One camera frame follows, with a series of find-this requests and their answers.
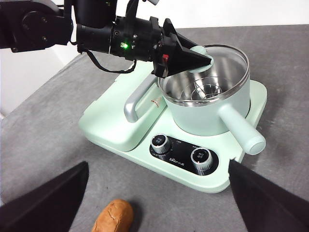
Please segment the black cable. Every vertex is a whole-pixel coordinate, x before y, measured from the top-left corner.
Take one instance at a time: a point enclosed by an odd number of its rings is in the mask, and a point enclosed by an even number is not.
[[[84,49],[83,52],[86,52],[87,55],[89,56],[89,58],[91,59],[91,61],[94,63],[94,65],[96,65],[99,69],[105,71],[105,72],[109,72],[109,73],[131,73],[134,71],[135,67],[136,67],[136,59],[133,61],[133,66],[130,69],[127,70],[118,70],[118,71],[110,71],[104,67],[102,67],[100,65],[100,63],[98,62],[98,60],[96,59],[96,57],[93,55],[92,52],[90,52],[89,50]]]

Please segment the silver metal handle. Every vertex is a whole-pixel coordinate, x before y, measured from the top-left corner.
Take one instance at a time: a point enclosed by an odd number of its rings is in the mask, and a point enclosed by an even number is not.
[[[147,90],[156,82],[158,77],[150,74],[146,79],[137,87],[137,89],[127,99],[124,107],[125,116],[128,122],[136,122],[139,117],[136,114],[135,107],[140,99],[144,96]]]

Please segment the silver knob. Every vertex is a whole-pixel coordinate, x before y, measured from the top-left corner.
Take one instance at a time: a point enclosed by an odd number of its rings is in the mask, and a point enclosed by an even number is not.
[[[211,152],[203,147],[194,149],[191,153],[191,160],[198,171],[207,171],[212,166]]]
[[[170,140],[164,134],[157,134],[151,140],[151,147],[154,149],[155,153],[163,154],[170,149]]]

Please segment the mint green handle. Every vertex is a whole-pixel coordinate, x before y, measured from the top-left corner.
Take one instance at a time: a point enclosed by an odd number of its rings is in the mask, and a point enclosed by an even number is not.
[[[256,155],[264,150],[265,138],[230,104],[220,108],[219,116],[247,154]]]

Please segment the gray cloth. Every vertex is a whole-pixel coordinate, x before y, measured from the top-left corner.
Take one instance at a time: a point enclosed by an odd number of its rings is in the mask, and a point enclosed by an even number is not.
[[[251,79],[268,90],[258,125],[267,147],[259,155],[246,155],[243,164],[309,200],[309,25],[178,31],[198,44],[229,44],[248,55]],[[121,66],[122,58],[96,55],[109,69],[129,65]],[[198,192],[83,137],[79,118],[116,76],[98,70],[87,56],[78,56],[2,121],[4,203],[86,160],[89,182],[71,231],[90,231],[115,198],[133,205],[131,231],[245,231],[230,188],[217,194]]]

